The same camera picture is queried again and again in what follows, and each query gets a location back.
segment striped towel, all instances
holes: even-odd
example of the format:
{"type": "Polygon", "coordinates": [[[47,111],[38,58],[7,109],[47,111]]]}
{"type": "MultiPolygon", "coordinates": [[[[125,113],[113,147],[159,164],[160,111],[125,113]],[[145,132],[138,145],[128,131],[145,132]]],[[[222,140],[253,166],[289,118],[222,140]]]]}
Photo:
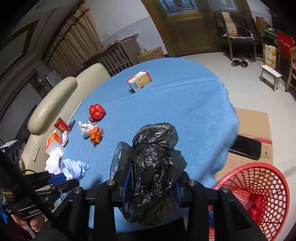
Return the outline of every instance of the striped towel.
{"type": "Polygon", "coordinates": [[[230,17],[229,12],[222,12],[222,15],[224,17],[229,36],[238,37],[237,27],[235,26],[232,18],[230,17]]]}

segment wooden door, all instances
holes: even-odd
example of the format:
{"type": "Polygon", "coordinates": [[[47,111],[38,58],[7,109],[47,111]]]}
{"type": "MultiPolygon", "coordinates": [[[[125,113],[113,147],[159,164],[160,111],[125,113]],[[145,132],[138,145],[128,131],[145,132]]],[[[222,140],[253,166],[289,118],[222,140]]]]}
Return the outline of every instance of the wooden door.
{"type": "Polygon", "coordinates": [[[170,56],[184,56],[220,50],[214,16],[207,0],[143,1],[170,56]]]}

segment barcode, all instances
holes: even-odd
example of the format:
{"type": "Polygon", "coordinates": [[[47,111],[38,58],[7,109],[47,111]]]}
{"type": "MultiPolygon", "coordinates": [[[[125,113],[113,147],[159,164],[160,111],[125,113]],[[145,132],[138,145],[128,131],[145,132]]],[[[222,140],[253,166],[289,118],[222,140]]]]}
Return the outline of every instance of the barcode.
{"type": "Polygon", "coordinates": [[[135,80],[131,84],[132,84],[133,89],[134,89],[135,92],[140,89],[138,83],[135,80]]]}

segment white tissue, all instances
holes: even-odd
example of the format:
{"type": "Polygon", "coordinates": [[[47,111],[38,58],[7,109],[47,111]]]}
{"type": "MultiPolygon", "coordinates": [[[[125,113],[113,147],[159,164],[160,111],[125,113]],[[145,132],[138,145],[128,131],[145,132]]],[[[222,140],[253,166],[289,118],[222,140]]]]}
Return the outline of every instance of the white tissue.
{"type": "Polygon", "coordinates": [[[76,178],[78,180],[82,179],[89,168],[90,165],[82,161],[65,159],[61,162],[61,169],[67,180],[72,178],[76,178]]]}
{"type": "Polygon", "coordinates": [[[64,151],[61,147],[57,147],[46,161],[45,170],[55,175],[61,173],[59,168],[59,160],[64,156],[64,151]]]}
{"type": "Polygon", "coordinates": [[[79,125],[81,136],[89,137],[89,131],[91,131],[94,128],[91,122],[89,121],[87,124],[87,123],[81,123],[81,121],[79,121],[78,125],[79,125]]]}

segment couch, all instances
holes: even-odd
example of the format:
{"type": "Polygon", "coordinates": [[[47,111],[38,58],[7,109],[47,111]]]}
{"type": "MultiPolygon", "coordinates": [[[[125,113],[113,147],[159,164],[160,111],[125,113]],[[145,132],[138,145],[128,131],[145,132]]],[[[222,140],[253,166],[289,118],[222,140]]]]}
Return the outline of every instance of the couch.
{"type": "Polygon", "coordinates": [[[44,171],[45,162],[49,158],[45,152],[46,141],[56,129],[54,124],[57,119],[61,117],[68,122],[79,103],[109,78],[102,64],[94,64],[77,77],[63,79],[45,96],[28,122],[31,135],[21,155],[22,171],[44,171]]]}

